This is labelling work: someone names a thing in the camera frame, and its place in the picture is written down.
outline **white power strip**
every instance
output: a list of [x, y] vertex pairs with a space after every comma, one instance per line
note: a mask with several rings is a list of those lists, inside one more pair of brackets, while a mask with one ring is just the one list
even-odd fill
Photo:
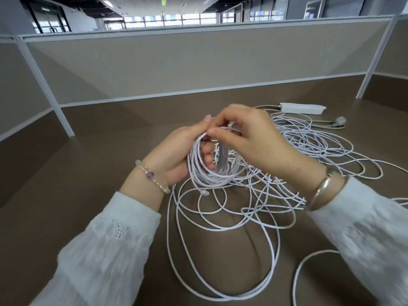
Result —
[[321, 115], [326, 109], [325, 106], [314, 104], [296, 104], [296, 103], [280, 103], [279, 105], [283, 113], [293, 114], [309, 114], [309, 115]]

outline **person's left hand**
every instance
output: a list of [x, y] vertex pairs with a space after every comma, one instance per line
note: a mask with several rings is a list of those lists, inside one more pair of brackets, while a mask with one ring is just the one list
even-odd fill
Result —
[[[169, 186], [185, 178], [188, 175], [186, 157], [197, 137], [207, 130], [210, 121], [211, 115], [207, 115], [199, 123], [171, 132], [143, 160], [147, 169], [164, 178]], [[214, 149], [211, 141], [201, 142], [201, 157], [210, 170], [215, 168]]]

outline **person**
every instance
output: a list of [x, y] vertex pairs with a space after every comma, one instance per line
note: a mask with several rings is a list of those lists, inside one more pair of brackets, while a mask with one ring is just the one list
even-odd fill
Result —
[[[220, 128], [229, 122], [241, 126], [241, 136]], [[293, 185], [308, 201], [315, 199], [309, 216], [360, 282], [384, 305], [408, 304], [408, 210], [337, 173], [316, 196], [328, 180], [326, 167], [294, 149], [265, 111], [238, 104], [213, 120], [208, 115], [173, 131], [145, 157], [145, 166], [168, 185], [179, 182], [188, 175], [186, 156], [206, 131], [248, 163]], [[215, 168], [214, 148], [210, 140], [201, 142], [209, 169]], [[133, 169], [103, 212], [61, 250], [54, 277], [31, 305], [132, 305], [163, 196], [143, 170]]]

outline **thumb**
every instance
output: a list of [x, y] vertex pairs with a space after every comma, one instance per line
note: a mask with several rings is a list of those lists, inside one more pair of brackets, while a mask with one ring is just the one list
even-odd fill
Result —
[[222, 128], [211, 128], [207, 131], [207, 134], [218, 141], [233, 147], [234, 149], [239, 149], [239, 147], [244, 143], [245, 138], [238, 136], [231, 131]]
[[188, 131], [193, 139], [196, 139], [200, 134], [203, 134], [211, 122], [211, 115], [207, 115], [199, 123], [193, 124]]

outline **tangled cable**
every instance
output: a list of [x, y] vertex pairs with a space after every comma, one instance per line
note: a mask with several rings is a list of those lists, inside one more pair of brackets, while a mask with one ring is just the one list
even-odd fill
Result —
[[[363, 154], [357, 153], [354, 151], [353, 144], [345, 138], [342, 138], [339, 135], [334, 133], [324, 132], [322, 130], [314, 130], [312, 129], [313, 121], [306, 115], [298, 114], [299, 118], [293, 117], [293, 114], [290, 116], [277, 111], [275, 109], [265, 109], [270, 113], [271, 120], [275, 123], [278, 130], [282, 133], [282, 135], [286, 138], [286, 140], [300, 152], [309, 155], [315, 158], [317, 161], [334, 166], [337, 171], [345, 176], [345, 175], [352, 175], [358, 176], [364, 179], [379, 179], [383, 176], [383, 170], [379, 163], [388, 164], [394, 166], [397, 169], [408, 173], [408, 170], [403, 169], [395, 164], [391, 164], [389, 162], [381, 161], [381, 160], [373, 160], [370, 159]], [[303, 210], [305, 199], [299, 195], [299, 193], [293, 193], [286, 186], [286, 182], [283, 180], [278, 179], [277, 177], [270, 176], [269, 174], [264, 174], [260, 169], [253, 167], [252, 165], [246, 163], [242, 157], [236, 153], [234, 150], [229, 150], [228, 147], [224, 144], [217, 143], [216, 150], [215, 150], [215, 162], [216, 162], [216, 169], [211, 171], [207, 169], [205, 166], [203, 159], [200, 155], [200, 142], [201, 139], [206, 135], [204, 133], [200, 137], [197, 138], [191, 152], [187, 158], [188, 170], [190, 172], [190, 178], [187, 179], [185, 182], [181, 184], [178, 191], [176, 191], [176, 185], [173, 185], [173, 190], [171, 192], [171, 196], [169, 199], [169, 204], [167, 208], [167, 252], [169, 254], [169, 259], [171, 263], [171, 267], [174, 270], [177, 278], [180, 282], [194, 295], [209, 300], [209, 301], [216, 301], [216, 302], [223, 302], [223, 301], [232, 301], [232, 300], [245, 300], [254, 297], [255, 295], [261, 293], [264, 288], [266, 288], [272, 279], [274, 268], [278, 262], [279, 251], [280, 251], [280, 234], [279, 230], [282, 229], [289, 229], [291, 228], [296, 222], [296, 213], [297, 210]], [[335, 161], [340, 157], [347, 157], [349, 160], [338, 163]], [[360, 172], [352, 172], [346, 168], [344, 165], [349, 163], [357, 163], [361, 167]], [[375, 168], [378, 170], [377, 176], [366, 176], [366, 167], [364, 163], [369, 162], [370, 164], [374, 165]], [[183, 187], [187, 184], [188, 181], [192, 182], [194, 188], [186, 190], [182, 192]], [[238, 187], [245, 187], [249, 189], [249, 202], [248, 206], [242, 208], [239, 212], [231, 211], [226, 208], [228, 196], [225, 188], [238, 186]], [[221, 202], [216, 193], [216, 189], [222, 189], [224, 194], [224, 201]], [[199, 191], [200, 196], [197, 201], [197, 210], [193, 210], [191, 208], [186, 207], [182, 203], [182, 198], [191, 191]], [[204, 212], [200, 209], [200, 201], [202, 196], [207, 196], [212, 192], [217, 205], [219, 206], [217, 210], [211, 212]], [[268, 203], [269, 198], [276, 198], [281, 200], [284, 204], [277, 205]], [[402, 201], [401, 205], [408, 204], [408, 198], [395, 198], [395, 201]], [[170, 207], [172, 202], [176, 204], [176, 223], [177, 229], [183, 243], [184, 250], [187, 254], [188, 260], [190, 261], [191, 267], [193, 268], [194, 272], [196, 273], [197, 277], [201, 280], [201, 282], [210, 290], [212, 291], [217, 297], [210, 297], [204, 294], [201, 294], [191, 288], [180, 276], [177, 272], [177, 269], [174, 265], [173, 259], [171, 257], [170, 247], [169, 247], [169, 219], [170, 219]], [[211, 222], [206, 218], [207, 215], [219, 213], [219, 212], [227, 212], [234, 215], [242, 216], [242, 219], [232, 226], [224, 227], [220, 226], [216, 223]], [[193, 221], [189, 216], [188, 213], [191, 214], [198, 214], [201, 218], [209, 225], [202, 226], [201, 224], [196, 223]], [[259, 213], [267, 213], [272, 219], [273, 224], [265, 223], [261, 221], [259, 217]], [[278, 225], [278, 222], [275, 219], [274, 214], [281, 214], [281, 213], [290, 213], [292, 215], [292, 222], [286, 226]], [[265, 234], [266, 240], [268, 242], [269, 248], [271, 250], [271, 268], [268, 271], [267, 275], [264, 279], [257, 284], [253, 289], [239, 294], [239, 295], [227, 295], [222, 292], [219, 292], [215, 288], [213, 288], [209, 283], [205, 281], [205, 279], [201, 276], [198, 272], [194, 262], [188, 252], [186, 243], [183, 238], [183, 234], [180, 227], [179, 222], [179, 214], [185, 217], [192, 225], [198, 226], [199, 228], [206, 230], [206, 231], [213, 231], [213, 232], [220, 232], [220, 231], [227, 231], [239, 228], [249, 221], [253, 221], [259, 224]], [[274, 249], [271, 239], [266, 231], [267, 228], [272, 228], [276, 230], [277, 235], [277, 246]], [[292, 288], [292, 300], [293, 305], [296, 306], [296, 284], [297, 278], [300, 273], [300, 269], [303, 266], [304, 262], [309, 258], [326, 252], [334, 252], [338, 253], [338, 251], [334, 250], [323, 250], [314, 252], [307, 257], [305, 257], [299, 264], [294, 281], [293, 281], [293, 288]]]

